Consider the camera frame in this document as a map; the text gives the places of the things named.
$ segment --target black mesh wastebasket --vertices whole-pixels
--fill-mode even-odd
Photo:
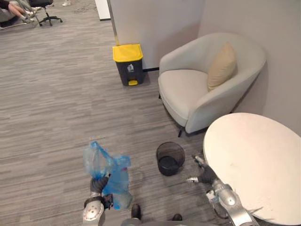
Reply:
[[[185,162],[185,152],[174,142],[161,144],[157,149],[159,171],[165,176],[176,174]]]

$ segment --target white wall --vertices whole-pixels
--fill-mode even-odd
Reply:
[[[99,19],[110,19],[110,12],[107,0],[95,0]]]
[[[120,44],[140,43],[144,68],[198,37],[203,0],[111,0]]]
[[[301,135],[300,0],[207,0],[199,36],[242,34],[267,53],[267,65],[237,112],[258,113]]]

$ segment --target baseboard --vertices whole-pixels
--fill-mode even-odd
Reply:
[[[143,69],[143,72],[152,72],[152,71],[158,71],[159,68],[158,67],[153,67],[153,68],[146,68]]]

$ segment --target beige cushion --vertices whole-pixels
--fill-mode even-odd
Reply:
[[[230,43],[226,42],[210,66],[208,72],[208,90],[215,89],[231,78],[236,64],[234,49]]]

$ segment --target foot pedal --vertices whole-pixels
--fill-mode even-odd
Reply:
[[[138,81],[137,80],[131,80],[131,81],[128,82],[128,85],[129,86],[136,86],[136,85],[138,85]]]

